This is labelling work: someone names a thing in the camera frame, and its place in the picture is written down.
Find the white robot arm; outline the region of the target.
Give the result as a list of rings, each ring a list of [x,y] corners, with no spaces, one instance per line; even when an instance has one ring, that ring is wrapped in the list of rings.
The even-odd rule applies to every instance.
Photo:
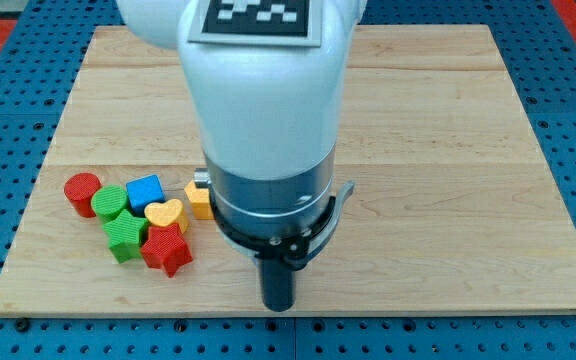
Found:
[[[118,0],[128,28],[177,51],[219,225],[243,253],[312,259],[344,196],[329,194],[360,0]]]

